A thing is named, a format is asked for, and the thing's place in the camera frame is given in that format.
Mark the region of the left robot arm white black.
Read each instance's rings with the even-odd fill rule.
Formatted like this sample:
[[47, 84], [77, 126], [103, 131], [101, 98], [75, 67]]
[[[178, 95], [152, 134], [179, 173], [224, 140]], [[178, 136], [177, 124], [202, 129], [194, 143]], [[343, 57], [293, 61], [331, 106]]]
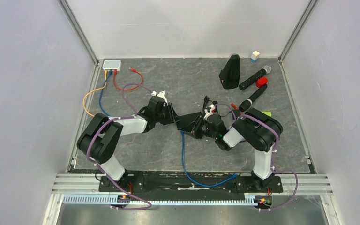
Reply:
[[78, 138], [76, 146], [89, 161], [111, 177], [110, 184], [115, 190], [123, 191], [128, 187], [128, 178], [124, 176], [126, 169], [114, 155], [119, 138], [149, 132], [157, 123], [168, 125], [178, 121], [180, 117], [173, 105], [164, 97], [153, 96], [147, 106], [132, 116], [96, 114]]

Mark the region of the white network switch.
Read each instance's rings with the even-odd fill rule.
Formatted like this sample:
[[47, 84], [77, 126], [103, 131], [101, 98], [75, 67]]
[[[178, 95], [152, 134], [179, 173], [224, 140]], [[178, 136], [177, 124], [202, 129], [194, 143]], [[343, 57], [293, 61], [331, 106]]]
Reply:
[[102, 64], [103, 70], [117, 70], [121, 69], [121, 60], [104, 60]]

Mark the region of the black network switch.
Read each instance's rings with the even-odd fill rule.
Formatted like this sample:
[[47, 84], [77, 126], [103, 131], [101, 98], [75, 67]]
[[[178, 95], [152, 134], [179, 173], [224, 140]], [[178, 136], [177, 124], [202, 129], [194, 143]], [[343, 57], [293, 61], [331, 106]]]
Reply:
[[201, 112], [179, 116], [179, 120], [176, 122], [177, 129], [183, 132], [191, 133], [201, 116]]

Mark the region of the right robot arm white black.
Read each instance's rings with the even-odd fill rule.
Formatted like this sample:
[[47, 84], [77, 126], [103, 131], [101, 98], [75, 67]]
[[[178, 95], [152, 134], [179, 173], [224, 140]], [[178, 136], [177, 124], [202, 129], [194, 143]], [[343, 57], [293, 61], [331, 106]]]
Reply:
[[191, 126], [190, 136], [196, 139], [212, 138], [225, 151], [242, 141], [249, 143], [255, 150], [255, 165], [251, 173], [253, 188], [264, 191], [271, 185], [274, 177], [273, 153], [283, 132], [283, 127], [277, 120], [255, 108], [249, 108], [230, 128], [214, 112], [198, 116]]

